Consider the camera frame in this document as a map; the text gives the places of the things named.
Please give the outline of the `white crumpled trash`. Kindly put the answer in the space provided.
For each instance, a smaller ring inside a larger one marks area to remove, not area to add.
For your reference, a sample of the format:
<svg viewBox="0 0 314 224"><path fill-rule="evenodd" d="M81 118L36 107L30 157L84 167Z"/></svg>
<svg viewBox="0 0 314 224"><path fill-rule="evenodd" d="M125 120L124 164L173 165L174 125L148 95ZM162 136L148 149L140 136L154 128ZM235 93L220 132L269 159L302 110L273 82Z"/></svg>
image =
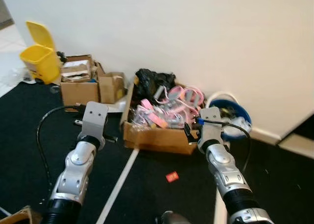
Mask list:
<svg viewBox="0 0 314 224"><path fill-rule="evenodd" d="M251 124L244 117L234 117L234 118L228 119L227 123L240 127L246 132L250 132L251 130ZM224 132L228 134L229 136L233 136L233 137L245 136L242 130L233 126L225 126Z"/></svg>

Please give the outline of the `yellow plastic trash bin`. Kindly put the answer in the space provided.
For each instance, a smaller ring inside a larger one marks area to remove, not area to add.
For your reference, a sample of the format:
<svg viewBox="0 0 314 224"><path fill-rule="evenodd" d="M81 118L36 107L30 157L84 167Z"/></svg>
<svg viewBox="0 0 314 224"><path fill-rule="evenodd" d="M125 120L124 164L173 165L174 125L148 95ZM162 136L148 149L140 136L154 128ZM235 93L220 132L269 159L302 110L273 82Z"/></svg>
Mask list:
<svg viewBox="0 0 314 224"><path fill-rule="evenodd" d="M44 25L36 22L26 22L34 45L20 53L20 59L25 63L32 78L45 84L54 83L60 77L61 61L51 33Z"/></svg>

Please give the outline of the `white flat board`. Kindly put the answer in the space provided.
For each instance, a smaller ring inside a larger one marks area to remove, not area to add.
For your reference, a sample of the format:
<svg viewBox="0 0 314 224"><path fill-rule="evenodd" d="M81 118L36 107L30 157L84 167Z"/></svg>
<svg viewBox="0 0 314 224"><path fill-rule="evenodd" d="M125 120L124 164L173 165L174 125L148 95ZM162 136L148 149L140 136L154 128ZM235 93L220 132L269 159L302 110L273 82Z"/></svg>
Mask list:
<svg viewBox="0 0 314 224"><path fill-rule="evenodd" d="M126 98L120 98L116 103L106 103L108 113L124 113L128 106Z"/></svg>

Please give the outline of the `wide cardboard box with clutter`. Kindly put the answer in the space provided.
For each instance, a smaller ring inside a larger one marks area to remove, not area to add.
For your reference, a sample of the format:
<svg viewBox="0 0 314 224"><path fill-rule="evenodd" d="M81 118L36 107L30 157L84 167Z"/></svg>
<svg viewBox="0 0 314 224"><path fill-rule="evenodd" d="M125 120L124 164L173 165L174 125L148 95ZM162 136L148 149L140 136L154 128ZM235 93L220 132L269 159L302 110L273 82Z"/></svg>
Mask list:
<svg viewBox="0 0 314 224"><path fill-rule="evenodd" d="M166 94L170 89L164 92L155 105L148 99L133 101L134 81L135 79L126 97L127 109L120 120L125 146L142 150L191 154L195 143L187 141L183 124L190 123L193 117L198 116L200 109L206 105L206 96L200 108L190 108L178 101L169 101Z"/></svg>

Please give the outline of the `small plain cardboard box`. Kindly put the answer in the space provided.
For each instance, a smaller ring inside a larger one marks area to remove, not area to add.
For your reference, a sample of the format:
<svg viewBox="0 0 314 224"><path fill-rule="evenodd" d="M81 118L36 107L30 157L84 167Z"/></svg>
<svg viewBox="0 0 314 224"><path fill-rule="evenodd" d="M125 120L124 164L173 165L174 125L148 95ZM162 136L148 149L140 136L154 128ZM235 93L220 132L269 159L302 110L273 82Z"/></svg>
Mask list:
<svg viewBox="0 0 314 224"><path fill-rule="evenodd" d="M98 75L100 103L114 104L126 95L125 76L121 72Z"/></svg>

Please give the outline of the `white floor strip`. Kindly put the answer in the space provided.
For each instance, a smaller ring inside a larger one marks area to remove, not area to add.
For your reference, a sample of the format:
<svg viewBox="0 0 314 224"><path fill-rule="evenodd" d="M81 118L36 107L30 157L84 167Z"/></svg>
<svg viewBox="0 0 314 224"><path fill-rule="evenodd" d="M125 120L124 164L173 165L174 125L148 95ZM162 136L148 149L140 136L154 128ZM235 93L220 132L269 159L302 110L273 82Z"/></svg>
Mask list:
<svg viewBox="0 0 314 224"><path fill-rule="evenodd" d="M130 173L135 160L137 159L137 155L139 155L140 150L139 149L133 149L130 157L128 158L121 174L118 177L118 180L116 181L116 184L114 185L113 190L111 191L107 201L105 202L105 205L101 211L101 214L99 215L96 224L104 224L104 222L107 220L107 217L116 202L116 199L120 193L120 190L124 186L124 182L126 181L128 174Z"/></svg>

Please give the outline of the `grey plastic tube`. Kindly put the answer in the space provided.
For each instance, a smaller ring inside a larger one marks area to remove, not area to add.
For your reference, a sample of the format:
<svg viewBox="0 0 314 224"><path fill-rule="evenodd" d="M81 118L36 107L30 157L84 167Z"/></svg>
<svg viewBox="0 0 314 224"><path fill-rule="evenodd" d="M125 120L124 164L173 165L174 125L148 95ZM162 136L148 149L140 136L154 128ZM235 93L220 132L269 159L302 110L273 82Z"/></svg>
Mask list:
<svg viewBox="0 0 314 224"><path fill-rule="evenodd" d="M159 86L154 94L154 99L159 101L161 97L163 96L164 92L166 92L166 87L165 86Z"/></svg>

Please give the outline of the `open cardboard box with papers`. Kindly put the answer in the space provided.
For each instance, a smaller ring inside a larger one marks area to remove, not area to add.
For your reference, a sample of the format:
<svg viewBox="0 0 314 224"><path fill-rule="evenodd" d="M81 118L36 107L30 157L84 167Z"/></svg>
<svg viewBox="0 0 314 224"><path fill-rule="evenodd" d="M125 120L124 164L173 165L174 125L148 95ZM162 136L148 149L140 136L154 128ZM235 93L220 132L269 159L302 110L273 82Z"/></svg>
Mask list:
<svg viewBox="0 0 314 224"><path fill-rule="evenodd" d="M92 81L81 83L60 82L63 104L66 106L76 104L87 104L89 101L100 102L100 90L98 85L98 69L93 58L89 54L69 56L68 61L91 60L96 69L96 77Z"/></svg>

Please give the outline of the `black plastic bag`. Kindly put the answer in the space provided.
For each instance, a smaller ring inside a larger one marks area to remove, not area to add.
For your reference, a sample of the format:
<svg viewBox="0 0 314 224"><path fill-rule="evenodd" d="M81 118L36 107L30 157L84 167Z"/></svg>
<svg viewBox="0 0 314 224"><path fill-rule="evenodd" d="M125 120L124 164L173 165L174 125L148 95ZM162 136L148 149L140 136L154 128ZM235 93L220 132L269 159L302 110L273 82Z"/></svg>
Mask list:
<svg viewBox="0 0 314 224"><path fill-rule="evenodd" d="M173 73L157 73L149 69L139 69L135 72L135 81L132 93L133 101L148 99L153 105L157 104L155 93L161 86L166 89L175 87L176 76Z"/></svg>

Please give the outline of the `crumpled brown paper stack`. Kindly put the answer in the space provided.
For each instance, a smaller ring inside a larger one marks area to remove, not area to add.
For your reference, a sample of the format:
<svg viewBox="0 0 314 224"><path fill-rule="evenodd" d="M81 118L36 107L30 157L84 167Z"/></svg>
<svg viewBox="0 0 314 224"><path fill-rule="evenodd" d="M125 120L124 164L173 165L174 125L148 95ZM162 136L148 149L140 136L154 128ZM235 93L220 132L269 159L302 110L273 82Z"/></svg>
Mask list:
<svg viewBox="0 0 314 224"><path fill-rule="evenodd" d="M92 81L96 77L96 69L91 60L68 61L61 69L61 82L81 83Z"/></svg>

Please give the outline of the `grey robot right foot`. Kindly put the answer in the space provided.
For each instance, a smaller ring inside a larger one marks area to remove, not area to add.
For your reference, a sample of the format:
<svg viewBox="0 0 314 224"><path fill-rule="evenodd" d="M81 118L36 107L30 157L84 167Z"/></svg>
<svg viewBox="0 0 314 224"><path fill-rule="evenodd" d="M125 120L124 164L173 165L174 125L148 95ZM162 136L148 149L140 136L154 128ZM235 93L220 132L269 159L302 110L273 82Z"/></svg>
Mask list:
<svg viewBox="0 0 314 224"><path fill-rule="evenodd" d="M155 224L191 224L191 222L174 211L165 211L160 216L155 217Z"/></svg>

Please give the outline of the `clear plastic bag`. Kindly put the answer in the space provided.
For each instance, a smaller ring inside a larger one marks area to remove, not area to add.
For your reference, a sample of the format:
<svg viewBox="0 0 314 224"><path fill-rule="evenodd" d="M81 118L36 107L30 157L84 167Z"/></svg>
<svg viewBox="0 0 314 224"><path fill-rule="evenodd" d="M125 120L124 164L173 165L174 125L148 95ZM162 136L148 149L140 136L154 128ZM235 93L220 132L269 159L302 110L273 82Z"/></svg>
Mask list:
<svg viewBox="0 0 314 224"><path fill-rule="evenodd" d="M9 80L12 83L27 83L27 84L36 84L37 81L31 76L28 69L24 68L15 68L12 69L9 75Z"/></svg>

